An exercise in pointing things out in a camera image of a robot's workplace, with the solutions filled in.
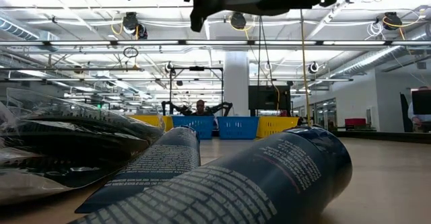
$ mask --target white wall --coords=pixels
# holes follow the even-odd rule
[[[429,75],[422,75],[431,82]],[[424,81],[421,75],[415,75]],[[424,86],[420,80],[409,73],[377,73],[376,87],[378,94],[378,117],[380,130],[391,133],[403,133],[403,115],[401,110],[400,94],[404,94],[411,102],[411,88]]]
[[[337,82],[330,91],[311,92],[310,104],[335,98],[337,101],[337,125],[344,126],[346,118],[366,118],[366,110],[372,109],[372,126],[379,129],[376,77],[374,70],[364,76],[354,76],[352,82]],[[305,105],[305,97],[294,100],[294,108]]]

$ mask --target ceiling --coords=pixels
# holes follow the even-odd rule
[[[405,24],[412,24],[404,28],[409,40],[409,32],[423,26],[431,16],[431,0],[354,0],[354,3],[339,3],[328,8],[313,7],[304,10],[304,35],[307,40],[381,40],[381,34],[370,36],[369,27],[381,18],[384,12],[394,11]],[[232,12],[223,11],[211,15],[200,33],[191,31],[189,15],[192,3],[183,0],[0,0],[0,15],[6,15],[15,19],[22,26],[33,32],[46,31],[54,34],[59,40],[133,40],[133,36],[121,30],[121,20],[126,12],[137,12],[137,18],[148,32],[148,40],[258,40],[259,18],[253,15],[244,15],[247,20],[247,32],[234,30],[229,23]],[[264,16],[263,29],[266,40],[300,40],[301,24],[300,11],[291,10],[289,13],[267,17]],[[399,31],[382,31],[387,40],[400,39]],[[20,38],[0,30],[1,40],[21,40]],[[107,48],[103,46],[61,46],[56,52],[40,50],[36,47],[22,48],[19,46],[8,49],[16,53],[24,53],[29,57],[41,61],[58,63],[56,67],[126,67],[126,59],[123,59],[123,47]],[[141,46],[138,47],[139,55],[130,59],[128,67],[135,63],[145,71],[111,71],[99,72],[109,77],[126,78],[164,78],[164,67],[171,62],[176,67],[189,67],[194,65],[223,67],[224,53],[233,50],[231,46]],[[273,77],[302,78],[302,51],[300,48],[268,47],[262,48],[261,66],[264,72],[267,59],[273,64]],[[256,46],[237,48],[247,53],[251,65],[257,65],[256,56],[259,51]],[[317,62],[321,67],[319,75],[343,67],[344,63],[368,52],[377,50],[373,48],[349,47],[349,48],[307,48],[305,52],[306,64]],[[412,56],[407,55],[402,61],[408,61]],[[84,72],[73,74],[69,77],[97,77],[97,72]],[[184,82],[181,89],[220,89],[221,83],[210,71],[189,72],[185,71],[181,77],[187,78],[214,78],[208,82]],[[163,84],[157,82],[131,82],[131,87],[137,91],[152,95],[152,102],[159,104],[166,100],[168,91]],[[121,85],[117,87],[124,92]],[[105,83],[99,83],[97,90],[115,90],[106,88]],[[220,96],[177,95],[179,102],[192,102],[194,98],[205,99],[210,104],[220,102]]]

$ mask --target screen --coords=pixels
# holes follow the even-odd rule
[[[280,92],[279,110],[290,111],[290,86],[277,86],[277,88]],[[277,110],[277,100],[277,90],[272,86],[248,87],[249,110]]]
[[[412,93],[413,113],[431,114],[431,90],[418,90]]]

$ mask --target metal frame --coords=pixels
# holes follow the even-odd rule
[[[172,77],[173,76],[172,73],[173,73],[174,70],[179,70],[179,72],[174,77]],[[181,78],[176,79],[184,70],[189,70],[189,71],[210,70],[218,78],[217,80],[220,80],[222,82],[222,88],[221,88],[221,91],[222,91],[222,96],[221,96],[222,102],[221,103],[224,102],[224,70],[223,70],[223,68],[222,67],[198,67],[198,66],[195,66],[195,67],[172,67],[169,70],[169,102],[172,101],[172,82],[175,81],[175,80],[177,80],[177,81],[187,81],[187,80],[182,80]],[[216,72],[214,72],[214,70],[220,70],[222,72],[222,77],[220,78],[216,74]],[[173,114],[174,113],[173,110],[174,110],[173,108],[169,108],[169,114]]]
[[[306,40],[306,47],[429,46],[429,40]],[[0,46],[302,46],[300,40],[80,40],[80,41],[4,41]]]

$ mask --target plastic bag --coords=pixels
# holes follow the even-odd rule
[[[0,103],[0,205],[82,188],[135,159],[163,129],[96,107],[8,89]]]

